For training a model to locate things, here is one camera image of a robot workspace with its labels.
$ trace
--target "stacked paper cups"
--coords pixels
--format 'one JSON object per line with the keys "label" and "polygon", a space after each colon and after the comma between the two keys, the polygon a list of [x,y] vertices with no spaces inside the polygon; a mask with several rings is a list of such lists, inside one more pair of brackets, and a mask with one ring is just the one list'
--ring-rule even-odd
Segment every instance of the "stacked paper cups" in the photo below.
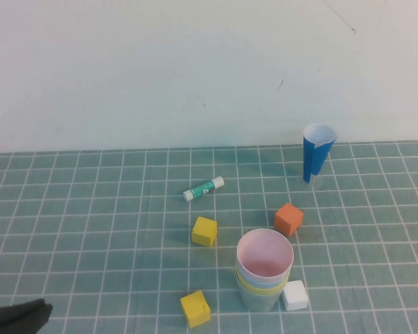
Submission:
{"label": "stacked paper cups", "polygon": [[235,274],[243,303],[253,312],[267,312],[279,300],[294,252],[282,234],[264,228],[246,233],[237,245]]}

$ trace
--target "glue stick label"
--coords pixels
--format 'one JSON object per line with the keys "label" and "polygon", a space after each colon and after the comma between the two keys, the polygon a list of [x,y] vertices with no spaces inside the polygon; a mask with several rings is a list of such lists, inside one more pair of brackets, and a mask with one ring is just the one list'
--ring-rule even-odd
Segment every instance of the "glue stick label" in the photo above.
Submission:
{"label": "glue stick label", "polygon": [[195,197],[200,197],[204,195],[205,193],[208,193],[209,191],[212,191],[215,189],[214,182],[208,181],[206,183],[203,183],[201,186],[196,186],[195,188],[190,189],[192,192],[192,195]]}

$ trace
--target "black glove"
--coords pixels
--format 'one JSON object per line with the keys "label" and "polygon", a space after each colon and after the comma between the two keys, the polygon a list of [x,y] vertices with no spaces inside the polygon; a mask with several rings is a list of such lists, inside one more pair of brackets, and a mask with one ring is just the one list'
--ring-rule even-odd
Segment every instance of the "black glove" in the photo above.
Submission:
{"label": "black glove", "polygon": [[43,299],[0,308],[0,334],[36,334],[48,322],[52,309]]}

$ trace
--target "orange cube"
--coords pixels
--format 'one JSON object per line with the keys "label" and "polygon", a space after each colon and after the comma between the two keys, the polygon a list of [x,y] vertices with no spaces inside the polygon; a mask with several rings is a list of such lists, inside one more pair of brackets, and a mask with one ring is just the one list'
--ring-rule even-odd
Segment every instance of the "orange cube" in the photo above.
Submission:
{"label": "orange cube", "polygon": [[286,203],[274,218],[274,226],[278,231],[289,237],[296,228],[301,226],[304,213],[297,207]]}

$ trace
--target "yellow cup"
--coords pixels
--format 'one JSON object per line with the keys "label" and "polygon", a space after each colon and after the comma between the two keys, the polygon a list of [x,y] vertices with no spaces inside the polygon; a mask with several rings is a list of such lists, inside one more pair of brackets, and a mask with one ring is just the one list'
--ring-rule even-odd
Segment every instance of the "yellow cup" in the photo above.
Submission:
{"label": "yellow cup", "polygon": [[253,287],[249,283],[245,282],[243,277],[238,273],[237,270],[235,270],[235,274],[237,275],[238,280],[240,281],[240,284],[245,287],[246,290],[249,292],[252,292],[253,294],[262,294],[262,295],[269,295],[269,294],[275,294],[279,290],[282,290],[284,288],[284,285],[286,282],[288,282],[288,278],[290,277],[290,273],[288,272],[288,275],[285,277],[284,281],[277,285],[276,287],[273,287],[272,289],[259,289],[257,287]]}

